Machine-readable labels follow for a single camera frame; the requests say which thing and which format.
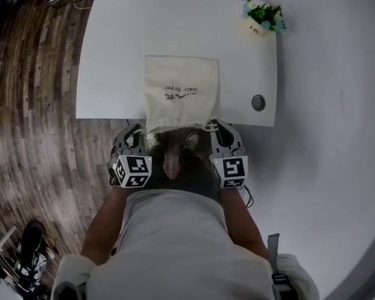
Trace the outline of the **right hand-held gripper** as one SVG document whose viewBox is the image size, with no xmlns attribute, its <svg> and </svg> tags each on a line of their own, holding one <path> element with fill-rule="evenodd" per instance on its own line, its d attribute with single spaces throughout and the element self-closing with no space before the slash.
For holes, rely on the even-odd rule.
<svg viewBox="0 0 375 300">
<path fill-rule="evenodd" d="M 207 122 L 211 151 L 211 169 L 221 189 L 241 188 L 248 176 L 248 156 L 240 134 L 222 120 Z"/>
</svg>

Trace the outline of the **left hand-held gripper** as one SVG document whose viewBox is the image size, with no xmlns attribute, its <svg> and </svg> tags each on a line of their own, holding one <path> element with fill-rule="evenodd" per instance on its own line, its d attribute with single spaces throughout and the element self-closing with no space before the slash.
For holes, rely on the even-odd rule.
<svg viewBox="0 0 375 300">
<path fill-rule="evenodd" d="M 128 125 L 116 135 L 114 150 L 107 163 L 111 186 L 143 188 L 147 184 L 152 174 L 153 160 L 145 152 L 145 134 L 143 127 L 133 131 L 133 126 Z"/>
</svg>

